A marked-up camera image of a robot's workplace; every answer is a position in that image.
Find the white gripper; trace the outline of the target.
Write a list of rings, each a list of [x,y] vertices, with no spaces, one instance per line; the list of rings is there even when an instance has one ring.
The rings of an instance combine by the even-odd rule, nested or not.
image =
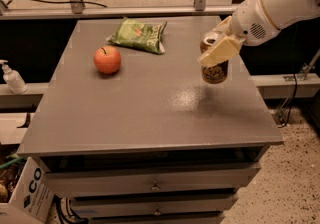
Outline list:
[[[230,60],[240,52],[242,38],[246,46],[258,46],[276,37],[280,33],[277,19],[280,7],[280,0],[242,2],[232,16],[213,28],[213,31],[225,34],[218,36],[213,45],[200,55],[198,62],[204,67],[213,67]]]

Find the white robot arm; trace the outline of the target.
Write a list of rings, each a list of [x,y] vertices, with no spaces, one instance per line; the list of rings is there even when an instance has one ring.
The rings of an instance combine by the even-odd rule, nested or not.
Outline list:
[[[245,0],[212,29],[218,38],[198,62],[216,66],[236,56],[243,45],[259,46],[294,23],[319,16],[319,0]]]

